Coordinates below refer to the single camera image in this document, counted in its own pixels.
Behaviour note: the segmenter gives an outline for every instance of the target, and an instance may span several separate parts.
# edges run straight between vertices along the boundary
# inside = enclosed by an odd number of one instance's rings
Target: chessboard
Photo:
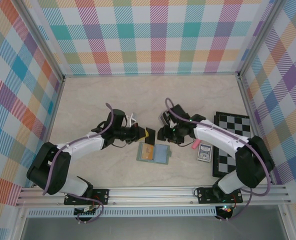
[[[216,112],[213,123],[234,134],[251,138],[249,116]],[[221,178],[236,169],[236,161],[228,153],[213,147],[212,176]]]

